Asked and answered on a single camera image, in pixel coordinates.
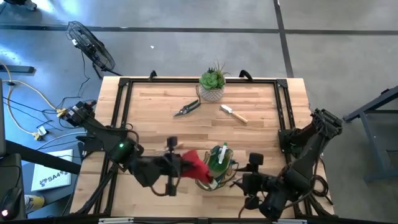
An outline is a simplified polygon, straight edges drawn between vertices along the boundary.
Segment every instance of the red cloth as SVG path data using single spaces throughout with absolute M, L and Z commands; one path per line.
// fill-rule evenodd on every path
M 213 180 L 213 177 L 210 176 L 209 167 L 199 159 L 198 153 L 196 150 L 191 150 L 182 155 L 182 159 L 185 161 L 190 161 L 193 164 L 193 169 L 185 171 L 181 174 L 182 177 L 190 177 L 193 179 L 198 179 L 203 183 L 210 183 Z

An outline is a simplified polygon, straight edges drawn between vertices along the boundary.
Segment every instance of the wooden handle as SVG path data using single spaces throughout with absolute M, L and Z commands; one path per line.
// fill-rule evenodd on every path
M 241 115 L 239 115 L 239 114 L 237 114 L 237 113 L 235 113 L 235 112 L 232 112 L 232 115 L 233 115 L 235 118 L 238 118 L 238 119 L 240 119 L 241 121 L 243 121 L 245 124 L 248 123 L 248 121 L 247 121 L 244 117 L 242 117 Z

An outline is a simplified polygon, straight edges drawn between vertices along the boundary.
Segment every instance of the pruning shears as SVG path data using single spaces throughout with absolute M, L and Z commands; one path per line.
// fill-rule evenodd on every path
M 198 108 L 201 105 L 199 100 L 195 100 L 194 102 L 183 106 L 180 111 L 178 113 L 176 113 L 174 116 L 180 116 L 180 115 L 184 115 L 187 114 L 191 111 L 193 111 L 194 109 Z

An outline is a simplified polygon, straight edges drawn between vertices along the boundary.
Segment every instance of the white pot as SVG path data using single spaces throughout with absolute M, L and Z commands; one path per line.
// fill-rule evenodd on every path
M 202 85 L 200 85 L 200 95 L 203 99 L 210 101 L 210 102 L 215 102 L 220 100 L 223 95 L 224 95 L 224 86 L 220 89 L 214 89 L 214 90 L 206 90 Z

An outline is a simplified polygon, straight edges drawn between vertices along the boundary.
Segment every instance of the yellow cable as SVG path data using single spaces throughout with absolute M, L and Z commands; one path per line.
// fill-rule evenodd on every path
M 46 97 L 44 97 L 44 95 L 43 95 L 39 90 L 36 90 L 34 87 L 32 87 L 32 86 L 30 86 L 30 85 L 28 85 L 28 84 L 26 84 L 26 83 L 24 83 L 24 82 L 22 82 L 22 81 L 12 80 L 12 78 L 11 78 L 11 73 L 10 73 L 10 71 L 8 70 L 7 66 L 6 66 L 2 61 L 0 61 L 0 63 L 1 63 L 1 64 L 3 65 L 3 67 L 7 70 L 8 76 L 9 76 L 9 78 L 10 78 L 9 80 L 3 80 L 3 82 L 18 82 L 18 83 L 21 83 L 21 84 L 23 84 L 23 85 L 25 85 L 25 86 L 28 86 L 29 88 L 31 88 L 31 89 L 33 89 L 34 91 L 36 91 L 36 92 L 37 92 L 37 93 L 38 93 L 38 94 L 51 106 L 51 108 L 53 108 L 53 109 L 55 110 L 55 107 L 48 101 L 48 99 L 46 99 Z M 15 119 L 13 113 L 11 112 L 10 101 L 9 101 L 10 96 L 11 96 L 11 92 L 12 92 L 12 86 L 9 86 L 9 88 L 8 88 L 8 94 L 7 94 L 7 109 L 8 109 L 8 112 L 10 113 L 10 116 L 11 116 L 12 120 L 14 121 L 14 123 L 17 125 L 17 127 L 18 127 L 19 129 L 21 129 L 23 132 L 25 132 L 25 133 L 27 133 L 27 134 L 31 134 L 31 135 L 35 136 L 35 139 L 36 139 L 37 133 L 32 133 L 32 132 L 30 132 L 30 131 L 27 131 L 27 130 L 24 129 L 23 127 L 21 127 L 21 126 L 19 125 L 19 123 L 16 121 L 16 119 Z

